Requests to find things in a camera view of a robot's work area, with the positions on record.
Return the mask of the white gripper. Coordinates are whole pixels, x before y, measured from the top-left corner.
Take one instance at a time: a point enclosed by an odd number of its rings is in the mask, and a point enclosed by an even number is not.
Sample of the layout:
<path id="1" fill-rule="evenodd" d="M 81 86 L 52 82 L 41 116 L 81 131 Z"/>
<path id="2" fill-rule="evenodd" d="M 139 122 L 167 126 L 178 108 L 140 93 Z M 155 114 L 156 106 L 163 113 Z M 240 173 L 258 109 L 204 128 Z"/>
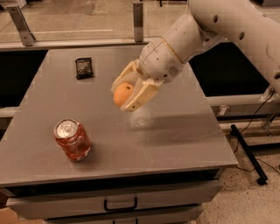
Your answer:
<path id="1" fill-rule="evenodd" d="M 146 45 L 139 60 L 131 61 L 115 79 L 111 92 L 123 83 L 134 89 L 121 111 L 133 112 L 151 101 L 164 83 L 172 82 L 183 70 L 179 56 L 163 38 L 155 38 Z"/>

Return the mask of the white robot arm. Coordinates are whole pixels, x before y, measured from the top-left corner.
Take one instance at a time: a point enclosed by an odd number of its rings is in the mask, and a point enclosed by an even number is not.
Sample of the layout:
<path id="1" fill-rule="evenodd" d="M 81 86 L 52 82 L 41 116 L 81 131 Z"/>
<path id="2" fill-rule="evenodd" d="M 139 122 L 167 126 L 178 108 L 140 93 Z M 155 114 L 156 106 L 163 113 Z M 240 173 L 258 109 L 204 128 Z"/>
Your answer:
<path id="1" fill-rule="evenodd" d="M 280 24 L 264 16 L 249 0 L 188 0 L 183 14 L 161 37 L 146 45 L 138 59 L 116 78 L 133 86 L 120 109 L 133 112 L 173 81 L 183 66 L 223 39 L 235 44 L 262 77 L 280 93 Z"/>

